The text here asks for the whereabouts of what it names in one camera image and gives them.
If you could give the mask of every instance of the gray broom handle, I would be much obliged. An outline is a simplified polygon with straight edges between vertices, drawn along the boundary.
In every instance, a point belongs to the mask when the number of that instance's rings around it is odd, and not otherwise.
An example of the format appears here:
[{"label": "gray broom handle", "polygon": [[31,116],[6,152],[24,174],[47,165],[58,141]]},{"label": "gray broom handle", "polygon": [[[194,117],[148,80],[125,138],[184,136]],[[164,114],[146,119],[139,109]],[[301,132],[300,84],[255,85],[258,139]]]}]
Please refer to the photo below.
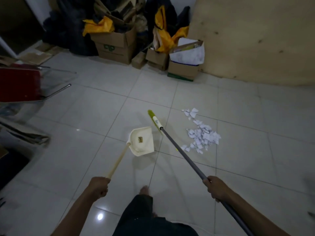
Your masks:
[{"label": "gray broom handle", "polygon": [[[187,156],[187,154],[181,149],[181,147],[171,138],[171,136],[165,131],[163,127],[160,130],[167,136],[167,138],[173,143],[176,149],[180,152],[180,154],[185,158],[185,160],[189,163],[189,165],[195,170],[195,172],[199,175],[202,180],[207,179],[206,175],[196,166],[196,164]],[[237,214],[237,212],[230,206],[228,203],[224,201],[220,201],[222,205],[226,208],[227,211],[232,215],[235,221],[241,226],[241,228],[245,231],[248,236],[254,236],[253,232],[248,228],[243,219]]]}]

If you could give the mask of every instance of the hand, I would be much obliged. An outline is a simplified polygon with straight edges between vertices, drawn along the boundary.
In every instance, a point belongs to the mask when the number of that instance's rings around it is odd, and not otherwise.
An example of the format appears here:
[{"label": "hand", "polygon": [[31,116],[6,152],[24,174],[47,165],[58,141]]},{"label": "hand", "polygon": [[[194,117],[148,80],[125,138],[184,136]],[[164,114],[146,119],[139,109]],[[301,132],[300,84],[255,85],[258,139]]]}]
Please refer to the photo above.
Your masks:
[{"label": "hand", "polygon": [[105,177],[93,177],[85,189],[85,193],[91,197],[93,201],[97,201],[99,198],[104,197],[108,192],[108,183],[111,179]]},{"label": "hand", "polygon": [[211,193],[212,198],[222,201],[229,201],[233,190],[231,190],[224,182],[218,177],[208,176],[208,179],[203,180],[205,186],[208,187],[208,192]]}]

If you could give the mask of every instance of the white pole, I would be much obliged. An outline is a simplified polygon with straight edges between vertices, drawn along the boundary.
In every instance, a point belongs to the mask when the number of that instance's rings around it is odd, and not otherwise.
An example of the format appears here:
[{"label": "white pole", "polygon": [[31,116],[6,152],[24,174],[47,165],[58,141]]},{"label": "white pole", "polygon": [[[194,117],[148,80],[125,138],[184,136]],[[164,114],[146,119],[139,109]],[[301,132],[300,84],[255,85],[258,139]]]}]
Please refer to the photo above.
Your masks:
[{"label": "white pole", "polygon": [[8,44],[0,36],[0,45],[11,55],[13,58],[17,59],[16,53],[8,46]]}]

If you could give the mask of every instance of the white wall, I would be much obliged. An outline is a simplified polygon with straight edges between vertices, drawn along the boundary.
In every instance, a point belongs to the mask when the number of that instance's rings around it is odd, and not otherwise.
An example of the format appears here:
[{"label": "white wall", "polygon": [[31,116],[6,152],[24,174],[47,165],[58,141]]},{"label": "white wall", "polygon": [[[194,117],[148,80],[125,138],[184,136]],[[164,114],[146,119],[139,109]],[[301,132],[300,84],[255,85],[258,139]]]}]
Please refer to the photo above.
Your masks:
[{"label": "white wall", "polygon": [[183,10],[183,8],[186,6],[190,6],[190,8],[191,8],[190,13],[192,15],[193,10],[194,10],[194,6],[195,6],[195,2],[196,2],[196,0],[171,0],[171,3],[175,7],[175,11],[176,11],[177,15],[179,15],[181,13],[181,11]]},{"label": "white wall", "polygon": [[33,11],[40,24],[42,24],[44,20],[49,17],[49,12],[51,11],[51,8],[49,6],[48,0],[25,1],[29,5],[30,9]]}]

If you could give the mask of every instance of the plywood board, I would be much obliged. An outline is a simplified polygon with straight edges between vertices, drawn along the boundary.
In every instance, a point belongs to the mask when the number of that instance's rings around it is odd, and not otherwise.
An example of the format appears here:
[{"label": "plywood board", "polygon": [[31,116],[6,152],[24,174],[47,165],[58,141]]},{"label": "plywood board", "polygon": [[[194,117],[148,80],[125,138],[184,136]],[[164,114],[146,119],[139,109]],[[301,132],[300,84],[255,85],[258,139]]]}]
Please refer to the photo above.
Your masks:
[{"label": "plywood board", "polygon": [[277,85],[315,84],[315,0],[197,0],[190,39],[201,71]]}]

